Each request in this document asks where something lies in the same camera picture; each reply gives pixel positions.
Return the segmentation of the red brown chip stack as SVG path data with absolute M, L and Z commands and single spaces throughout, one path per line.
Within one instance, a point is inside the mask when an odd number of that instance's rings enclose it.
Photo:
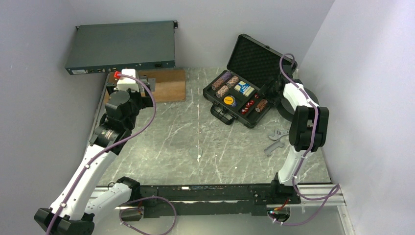
M 258 113 L 261 113 L 267 106 L 268 101 L 266 99 L 262 99 L 259 101 L 259 103 L 255 107 L 255 111 Z

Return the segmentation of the Texas Hold'em card box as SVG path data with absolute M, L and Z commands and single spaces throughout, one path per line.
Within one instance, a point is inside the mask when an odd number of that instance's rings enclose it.
M 243 81 L 238 82 L 233 88 L 245 97 L 251 96 L 251 94 L 255 91 L 251 85 Z

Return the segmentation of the orange blue chip stack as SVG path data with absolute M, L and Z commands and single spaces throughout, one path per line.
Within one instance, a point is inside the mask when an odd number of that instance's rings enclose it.
M 229 92 L 229 87 L 227 85 L 222 86 L 216 93 L 217 98 L 222 98 Z

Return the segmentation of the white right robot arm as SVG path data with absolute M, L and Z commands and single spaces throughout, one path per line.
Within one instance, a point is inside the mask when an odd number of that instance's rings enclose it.
M 275 203 L 282 203 L 299 193 L 297 177 L 302 166 L 314 152 L 324 146 L 329 109 L 316 103 L 300 81 L 284 73 L 279 76 L 273 89 L 278 93 L 279 99 L 287 100 L 294 109 L 288 137 L 290 150 L 266 194 Z

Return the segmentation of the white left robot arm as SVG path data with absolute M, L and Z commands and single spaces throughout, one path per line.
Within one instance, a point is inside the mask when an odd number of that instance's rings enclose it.
M 140 110 L 155 108 L 155 99 L 148 85 L 108 84 L 109 100 L 95 127 L 83 160 L 61 192 L 48 207 L 40 208 L 34 219 L 47 235 L 90 235 L 95 225 L 115 207 L 140 201 L 140 183 L 128 177 L 118 179 L 102 195 L 90 200 L 103 173 L 120 154 L 126 142 L 142 133 L 132 133 Z

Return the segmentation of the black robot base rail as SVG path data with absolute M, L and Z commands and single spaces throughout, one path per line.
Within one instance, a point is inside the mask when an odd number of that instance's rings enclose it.
M 263 184 L 142 185 L 125 206 L 141 206 L 144 218 L 171 215 L 250 214 L 266 216 L 301 199 L 290 186 L 273 180 Z

